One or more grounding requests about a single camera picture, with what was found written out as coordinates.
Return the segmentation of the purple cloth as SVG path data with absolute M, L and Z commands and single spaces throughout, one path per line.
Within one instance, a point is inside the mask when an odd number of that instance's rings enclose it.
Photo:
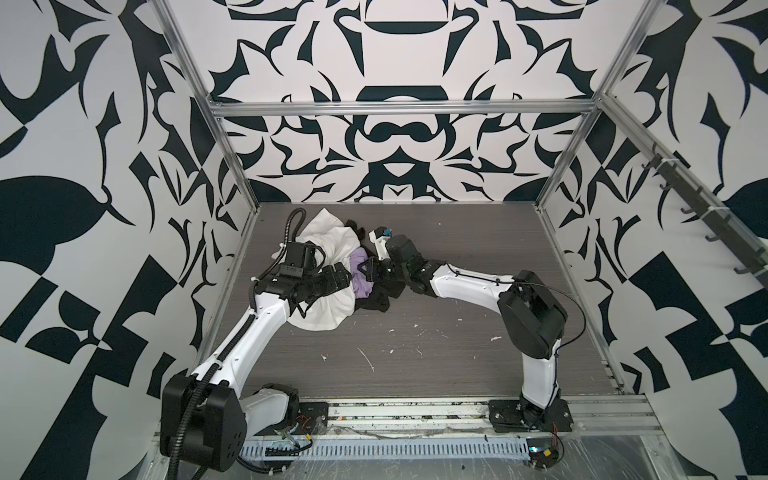
M 368 252 L 363 247 L 354 249 L 349 255 L 350 272 L 352 274 L 351 285 L 356 299 L 368 298 L 373 290 L 374 283 L 366 278 L 359 267 L 367 262 Z

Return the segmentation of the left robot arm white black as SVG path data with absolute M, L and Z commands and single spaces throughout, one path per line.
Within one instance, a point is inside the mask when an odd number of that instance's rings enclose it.
M 247 377 L 275 333 L 295 311 L 349 287 L 351 273 L 340 263 L 316 272 L 282 267 L 255 283 L 249 307 L 223 343 L 193 372 L 176 374 L 161 396 L 160 451 L 168 457 L 167 478 L 182 462 L 223 472 L 239 458 L 246 440 L 265 430 L 293 429 L 298 393 L 268 384 L 245 397 Z

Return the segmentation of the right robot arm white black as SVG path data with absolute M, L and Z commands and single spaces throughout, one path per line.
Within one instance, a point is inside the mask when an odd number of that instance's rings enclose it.
M 557 354 L 567 312 L 531 271 L 492 275 L 425 258 L 404 235 L 387 228 L 369 234 L 375 256 L 360 267 L 369 281 L 394 281 L 413 292 L 483 307 L 500 315 L 522 355 L 521 406 L 544 414 L 558 397 Z

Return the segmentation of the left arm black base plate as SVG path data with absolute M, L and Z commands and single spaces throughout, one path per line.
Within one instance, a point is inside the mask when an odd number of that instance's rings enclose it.
M 291 404 L 281 422 L 264 428 L 260 434 L 273 435 L 284 430 L 291 434 L 315 434 L 327 427 L 329 407 L 328 402 L 301 401 Z

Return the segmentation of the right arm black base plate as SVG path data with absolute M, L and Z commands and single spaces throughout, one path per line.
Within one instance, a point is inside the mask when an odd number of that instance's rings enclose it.
M 488 420 L 497 433 L 546 431 L 571 432 L 573 417 L 568 403 L 555 398 L 542 409 L 526 399 L 488 402 Z

